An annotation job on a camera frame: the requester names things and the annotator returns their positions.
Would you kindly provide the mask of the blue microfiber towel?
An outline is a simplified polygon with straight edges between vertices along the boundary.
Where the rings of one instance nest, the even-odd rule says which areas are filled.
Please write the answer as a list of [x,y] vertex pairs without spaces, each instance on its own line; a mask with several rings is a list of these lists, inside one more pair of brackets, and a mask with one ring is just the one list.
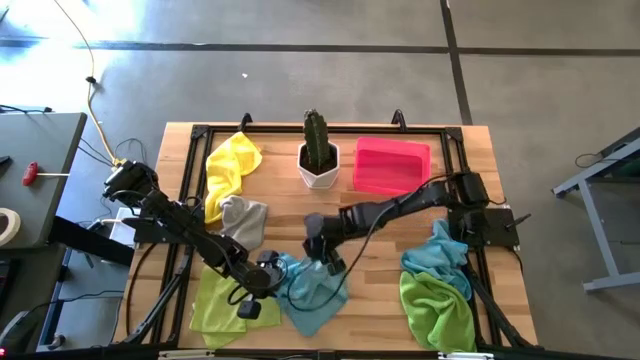
[[285,278],[275,292],[277,303],[302,336],[314,336],[346,304],[347,283],[320,261],[280,253],[278,263]]
[[423,245],[406,250],[401,267],[412,275],[428,273],[460,292],[465,300],[472,297],[472,287],[462,268],[468,264],[469,247],[451,237],[444,219],[433,222],[432,235]]

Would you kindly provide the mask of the lime microfiber towel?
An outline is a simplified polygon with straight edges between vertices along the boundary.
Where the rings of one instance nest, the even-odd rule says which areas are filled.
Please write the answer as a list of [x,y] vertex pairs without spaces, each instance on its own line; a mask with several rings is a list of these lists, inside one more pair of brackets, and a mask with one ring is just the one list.
[[201,272],[189,328],[199,333],[210,349],[226,346],[244,337],[249,330],[281,324],[280,308],[273,298],[261,302],[257,320],[239,318],[239,305],[227,303],[236,285],[232,278],[223,278],[207,266]]

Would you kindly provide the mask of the grey microfiber towel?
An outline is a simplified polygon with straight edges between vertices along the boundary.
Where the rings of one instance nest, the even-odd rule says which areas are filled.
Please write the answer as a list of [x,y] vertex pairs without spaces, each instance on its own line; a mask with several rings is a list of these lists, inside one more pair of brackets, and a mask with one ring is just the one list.
[[233,238],[247,251],[262,245],[268,213],[266,204],[231,195],[221,201],[220,207],[223,235]]

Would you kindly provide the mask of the green microfiber towel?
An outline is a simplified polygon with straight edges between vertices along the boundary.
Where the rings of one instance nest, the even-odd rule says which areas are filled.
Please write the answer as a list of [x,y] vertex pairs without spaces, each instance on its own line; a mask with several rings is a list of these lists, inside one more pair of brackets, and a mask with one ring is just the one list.
[[408,327],[423,348],[445,353],[477,350],[473,313],[453,286],[428,273],[403,271],[399,294]]

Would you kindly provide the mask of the yellow microfiber towel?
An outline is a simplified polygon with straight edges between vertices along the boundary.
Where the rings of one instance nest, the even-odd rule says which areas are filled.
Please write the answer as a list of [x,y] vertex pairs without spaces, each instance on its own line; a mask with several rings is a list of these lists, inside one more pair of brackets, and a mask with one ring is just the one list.
[[247,135],[236,132],[219,145],[206,159],[204,222],[209,225],[222,217],[221,202],[242,192],[242,179],[254,172],[262,154]]

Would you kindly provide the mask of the white faceted plant pot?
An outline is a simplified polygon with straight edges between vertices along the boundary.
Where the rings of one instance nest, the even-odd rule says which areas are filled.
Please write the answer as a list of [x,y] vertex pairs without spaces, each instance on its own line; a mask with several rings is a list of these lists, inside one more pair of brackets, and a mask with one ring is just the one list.
[[306,151],[306,145],[300,144],[298,146],[297,168],[302,180],[310,189],[329,189],[338,177],[340,171],[340,148],[333,142],[329,142],[329,146],[330,155],[332,156],[330,168],[319,175],[310,172],[303,166],[303,153]]

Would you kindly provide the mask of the green cactus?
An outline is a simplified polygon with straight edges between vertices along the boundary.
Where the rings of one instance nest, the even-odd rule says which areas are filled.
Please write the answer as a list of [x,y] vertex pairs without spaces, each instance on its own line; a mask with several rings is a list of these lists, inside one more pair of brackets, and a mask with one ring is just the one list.
[[308,170],[317,173],[331,158],[327,123],[316,109],[307,110],[304,117]]

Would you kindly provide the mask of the pink plastic bin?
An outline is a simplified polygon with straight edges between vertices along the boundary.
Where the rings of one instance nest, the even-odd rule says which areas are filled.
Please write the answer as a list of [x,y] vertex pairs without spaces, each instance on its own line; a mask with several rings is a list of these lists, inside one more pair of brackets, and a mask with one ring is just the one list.
[[401,195],[431,175],[431,149],[423,143],[376,137],[356,142],[353,186],[358,192]]

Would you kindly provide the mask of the white power supply box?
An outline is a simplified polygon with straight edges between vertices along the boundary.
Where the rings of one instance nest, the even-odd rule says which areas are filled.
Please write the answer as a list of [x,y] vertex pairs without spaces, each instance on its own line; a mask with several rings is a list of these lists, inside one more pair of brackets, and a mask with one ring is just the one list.
[[115,221],[112,222],[109,238],[122,245],[134,248],[135,229],[124,224],[122,220],[126,218],[134,218],[138,215],[138,208],[129,209],[128,207],[120,207],[117,211]]

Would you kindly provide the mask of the black metal beam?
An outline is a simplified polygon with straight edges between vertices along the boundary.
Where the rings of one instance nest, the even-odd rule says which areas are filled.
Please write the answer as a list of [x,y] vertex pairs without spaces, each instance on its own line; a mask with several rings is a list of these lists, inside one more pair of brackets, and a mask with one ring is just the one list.
[[123,266],[130,266],[134,256],[131,247],[58,216],[53,219],[47,243],[63,244]]

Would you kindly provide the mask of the dark grey side table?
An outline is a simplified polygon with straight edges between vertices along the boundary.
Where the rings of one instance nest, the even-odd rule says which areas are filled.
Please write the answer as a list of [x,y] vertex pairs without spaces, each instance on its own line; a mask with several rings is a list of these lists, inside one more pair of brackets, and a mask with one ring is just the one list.
[[82,135],[84,113],[0,115],[0,208],[17,212],[21,227],[16,237],[0,249],[42,246],[51,229],[66,178],[38,179],[24,187],[21,179],[27,165],[38,162],[41,170],[69,173]]

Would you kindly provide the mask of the black rounded device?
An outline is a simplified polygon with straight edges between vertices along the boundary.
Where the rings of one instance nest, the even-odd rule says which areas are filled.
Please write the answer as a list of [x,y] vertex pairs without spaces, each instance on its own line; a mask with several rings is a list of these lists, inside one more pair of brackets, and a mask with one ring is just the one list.
[[0,357],[25,353],[39,322],[35,310],[16,314],[0,333]]

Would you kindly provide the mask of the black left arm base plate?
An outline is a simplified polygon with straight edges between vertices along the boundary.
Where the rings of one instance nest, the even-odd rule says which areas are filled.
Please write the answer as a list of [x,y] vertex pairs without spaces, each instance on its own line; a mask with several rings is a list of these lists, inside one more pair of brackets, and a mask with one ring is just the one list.
[[135,230],[136,243],[189,245],[196,234],[206,233],[204,227],[187,218],[131,217],[123,219],[122,223]]

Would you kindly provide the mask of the red-handled screwdriver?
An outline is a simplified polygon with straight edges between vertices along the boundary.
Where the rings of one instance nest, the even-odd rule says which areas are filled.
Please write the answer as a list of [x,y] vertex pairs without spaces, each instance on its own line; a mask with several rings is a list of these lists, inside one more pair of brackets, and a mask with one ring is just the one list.
[[69,173],[51,173],[41,170],[41,166],[38,162],[31,162],[27,165],[24,174],[21,179],[21,184],[24,187],[33,185],[38,179],[54,179],[54,178],[67,178]]

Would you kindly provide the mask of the grey metal table frame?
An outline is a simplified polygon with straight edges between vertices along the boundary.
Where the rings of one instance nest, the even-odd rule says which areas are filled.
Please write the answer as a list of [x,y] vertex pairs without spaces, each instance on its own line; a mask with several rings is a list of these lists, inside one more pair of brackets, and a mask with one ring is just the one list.
[[583,284],[585,292],[640,285],[640,270],[616,262],[626,245],[640,247],[640,127],[596,153],[577,156],[580,172],[552,189],[580,194],[607,275]]

